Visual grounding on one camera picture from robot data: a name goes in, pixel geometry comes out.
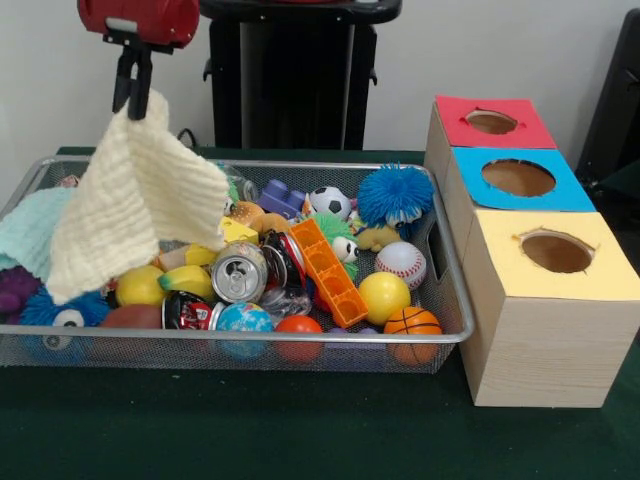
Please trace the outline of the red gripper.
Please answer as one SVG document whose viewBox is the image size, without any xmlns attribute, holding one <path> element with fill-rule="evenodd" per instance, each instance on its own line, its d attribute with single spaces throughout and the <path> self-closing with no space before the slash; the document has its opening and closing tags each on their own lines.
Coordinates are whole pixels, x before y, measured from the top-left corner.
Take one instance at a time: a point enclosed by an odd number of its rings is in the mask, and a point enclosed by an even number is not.
<svg viewBox="0 0 640 480">
<path fill-rule="evenodd" d="M 195 36 L 200 5 L 193 0 L 79 0 L 87 31 L 107 43 L 142 43 L 157 50 L 185 48 Z M 151 51 L 124 47 L 116 67 L 112 112 L 129 98 L 130 120 L 145 118 L 152 76 Z"/>
</svg>

